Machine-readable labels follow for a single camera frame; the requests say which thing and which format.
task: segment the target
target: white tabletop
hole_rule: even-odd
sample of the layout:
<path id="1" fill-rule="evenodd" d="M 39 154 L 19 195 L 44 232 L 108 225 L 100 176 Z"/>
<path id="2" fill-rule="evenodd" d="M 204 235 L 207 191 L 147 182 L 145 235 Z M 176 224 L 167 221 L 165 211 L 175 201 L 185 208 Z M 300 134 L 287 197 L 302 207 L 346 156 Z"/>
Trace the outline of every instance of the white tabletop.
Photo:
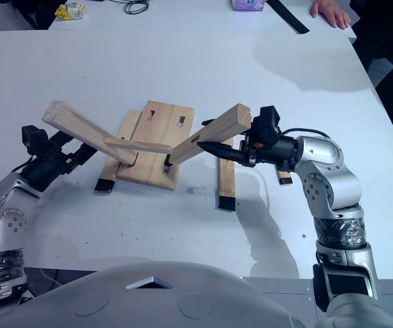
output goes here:
<path id="1" fill-rule="evenodd" d="M 53 99 L 112 133 L 147 100 L 193 107 L 193 132 L 236 103 L 253 115 L 275 105 L 281 128 L 320 129 L 344 150 L 363 187 L 378 275 L 393 278 L 393 128 L 371 89 L 348 40 L 312 34 L 0 32 L 0 180 L 27 159 L 22 126 L 55 132 L 40 121 Z M 119 182 L 97 196 L 105 159 L 96 154 L 46 191 L 28 229 L 27 266 L 103 269 L 153 259 L 244 276 L 312 276 L 316 234 L 296 176 L 280 187 L 271 165 L 236 167 L 237 211 L 226 213 L 215 209 L 209 154 L 183 164 L 174 192 Z"/>
<path id="2" fill-rule="evenodd" d="M 80 20 L 56 19 L 50 29 L 148 29 L 155 31 L 207 31 L 232 33 L 296 34 L 272 8 L 262 12 L 239 12 L 231 0 L 151 0 L 149 10 L 138 15 L 123 12 L 123 5 L 106 1 L 78 0 L 85 5 Z M 283 0 L 282 3 L 309 30 L 322 36 L 355 38 L 351 28 L 334 29 L 319 16 L 310 16 L 312 0 Z"/>

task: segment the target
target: black cable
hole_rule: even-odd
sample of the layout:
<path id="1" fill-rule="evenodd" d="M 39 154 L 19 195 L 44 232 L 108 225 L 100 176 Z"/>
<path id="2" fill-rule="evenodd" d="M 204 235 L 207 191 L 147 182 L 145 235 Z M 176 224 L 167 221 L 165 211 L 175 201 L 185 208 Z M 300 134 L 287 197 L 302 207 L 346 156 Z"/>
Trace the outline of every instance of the black cable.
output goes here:
<path id="1" fill-rule="evenodd" d="M 287 135 L 290 132 L 295 132 L 295 131 L 300 131 L 300 132 L 310 132 L 310 133 L 316 133 L 317 135 L 322 135 L 323 137 L 326 137 L 328 139 L 331 139 L 328 134 L 321 132 L 320 130 L 314 130 L 313 128 L 290 128 L 288 130 L 285 130 L 282 135 Z"/>
<path id="2" fill-rule="evenodd" d="M 28 165 L 30 162 L 32 162 L 32 158 L 33 156 L 29 157 L 29 159 L 27 161 L 25 161 L 23 164 L 19 165 L 18 167 L 16 167 L 15 169 L 13 169 L 11 172 L 15 172 L 18 169 L 21 169 L 22 167 L 25 167 L 26 165 Z"/>
<path id="3" fill-rule="evenodd" d="M 123 11 L 126 12 L 128 15 L 136 15 L 140 14 L 141 12 L 144 12 L 148 10 L 149 8 L 149 0 L 110 0 L 111 2 L 116 2 L 116 3 L 123 3 Z"/>

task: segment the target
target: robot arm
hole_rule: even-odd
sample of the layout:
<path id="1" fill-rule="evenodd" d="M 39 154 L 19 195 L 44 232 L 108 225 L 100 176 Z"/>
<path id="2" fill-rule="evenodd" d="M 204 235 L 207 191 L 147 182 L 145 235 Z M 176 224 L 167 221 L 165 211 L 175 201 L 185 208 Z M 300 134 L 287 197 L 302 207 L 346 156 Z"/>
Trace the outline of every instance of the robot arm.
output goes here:
<path id="1" fill-rule="evenodd" d="M 74 154 L 64 154 L 62 146 L 72 137 L 61 131 L 50 139 L 35 126 L 23 127 L 22 133 L 28 153 L 35 159 L 18 167 L 24 167 L 21 173 L 14 169 L 0 182 L 0 299 L 25 291 L 22 248 L 27 221 L 42 192 L 59 175 L 69 174 L 96 153 L 83 144 Z"/>
<path id="2" fill-rule="evenodd" d="M 279 120 L 275 107 L 263 107 L 244 133 L 240 150 L 214 142 L 198 145 L 219 158 L 244 166 L 270 163 L 280 171 L 298 174 L 318 236 L 319 263 L 314 266 L 313 281 L 316 303 L 322 311 L 344 293 L 378 299 L 377 274 L 359 205 L 360 184 L 345 166 L 342 150 L 320 131 L 312 132 L 323 136 L 288 137 L 287 132 L 306 129 L 282 133 Z"/>

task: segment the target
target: wooden leg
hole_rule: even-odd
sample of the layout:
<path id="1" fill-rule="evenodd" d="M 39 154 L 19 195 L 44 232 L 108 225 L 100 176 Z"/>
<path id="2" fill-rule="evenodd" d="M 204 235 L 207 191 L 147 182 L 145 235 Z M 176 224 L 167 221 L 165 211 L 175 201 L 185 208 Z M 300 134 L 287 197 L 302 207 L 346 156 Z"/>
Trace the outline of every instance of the wooden leg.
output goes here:
<path id="1" fill-rule="evenodd" d="M 278 182 L 280 185 L 291 185 L 293 183 L 292 176 L 289 172 L 277 171 Z"/>
<path id="2" fill-rule="evenodd" d="M 131 141 L 131 140 L 121 140 L 117 138 L 104 138 L 108 146 L 123 149 L 140 150 L 142 152 L 156 152 L 159 154 L 170 154 L 172 153 L 172 147 L 169 145 L 157 144 L 152 142 L 142 142 L 142 141 Z"/>
<path id="3" fill-rule="evenodd" d="M 103 138 L 113 135 L 64 101 L 54 100 L 44 113 L 42 121 L 124 164 L 132 165 L 137 158 L 137 153 L 132 150 L 108 146 Z"/>
<path id="4" fill-rule="evenodd" d="M 224 144 L 233 146 L 232 138 Z M 236 210 L 236 183 L 234 176 L 234 162 L 226 159 L 219 161 L 218 207 L 223 210 Z"/>
<path id="5" fill-rule="evenodd" d="M 209 125 L 174 147 L 169 158 L 169 163 L 176 165 L 201 153 L 203 150 L 198 147 L 199 141 L 224 142 L 249 128 L 251 128 L 249 107 L 237 104 Z"/>
<path id="6" fill-rule="evenodd" d="M 118 138 L 124 140 L 131 140 L 135 127 L 137 126 L 141 117 L 141 111 L 129 111 L 125 115 L 122 127 L 118 133 Z M 119 169 L 120 162 L 113 157 L 108 157 L 105 163 L 100 178 L 96 183 L 95 191 L 100 193 L 111 193 L 114 184 L 116 183 L 117 170 Z"/>

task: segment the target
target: black strap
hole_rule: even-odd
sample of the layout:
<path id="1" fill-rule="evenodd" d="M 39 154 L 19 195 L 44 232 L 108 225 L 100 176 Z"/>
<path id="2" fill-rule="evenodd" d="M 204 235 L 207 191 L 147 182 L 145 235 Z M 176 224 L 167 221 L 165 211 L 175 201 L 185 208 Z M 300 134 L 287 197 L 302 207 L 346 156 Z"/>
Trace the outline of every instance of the black strap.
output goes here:
<path id="1" fill-rule="evenodd" d="M 280 0 L 267 0 L 266 3 L 281 16 L 291 27 L 297 30 L 299 34 L 306 34 L 310 30 L 304 26 L 291 12 L 287 9 Z"/>

